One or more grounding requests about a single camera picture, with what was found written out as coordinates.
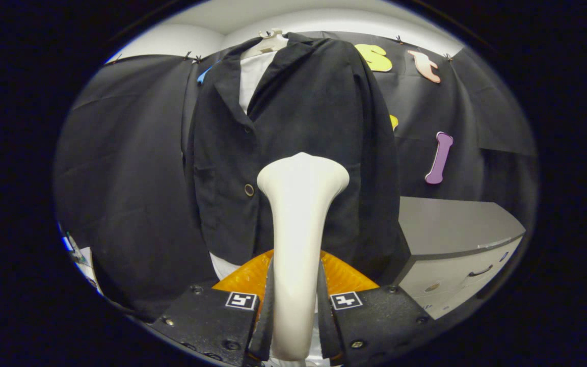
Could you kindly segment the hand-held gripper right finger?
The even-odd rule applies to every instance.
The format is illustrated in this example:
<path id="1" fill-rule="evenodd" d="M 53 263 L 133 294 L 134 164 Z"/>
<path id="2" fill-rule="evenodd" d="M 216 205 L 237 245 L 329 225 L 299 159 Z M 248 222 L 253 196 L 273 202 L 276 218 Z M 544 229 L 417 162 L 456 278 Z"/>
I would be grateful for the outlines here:
<path id="1" fill-rule="evenodd" d="M 440 326 L 400 286 L 378 286 L 322 251 L 317 283 L 320 348 L 330 365 L 373 366 L 426 344 Z"/>

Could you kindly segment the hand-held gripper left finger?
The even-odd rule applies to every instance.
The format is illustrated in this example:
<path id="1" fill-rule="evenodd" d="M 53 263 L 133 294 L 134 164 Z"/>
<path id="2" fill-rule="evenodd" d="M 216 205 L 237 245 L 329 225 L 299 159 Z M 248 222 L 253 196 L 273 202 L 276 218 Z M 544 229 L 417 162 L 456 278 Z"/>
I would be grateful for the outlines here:
<path id="1" fill-rule="evenodd" d="M 272 257 L 272 251 L 255 257 L 217 285 L 189 286 L 150 327 L 226 365 L 263 365 L 273 335 Z"/>

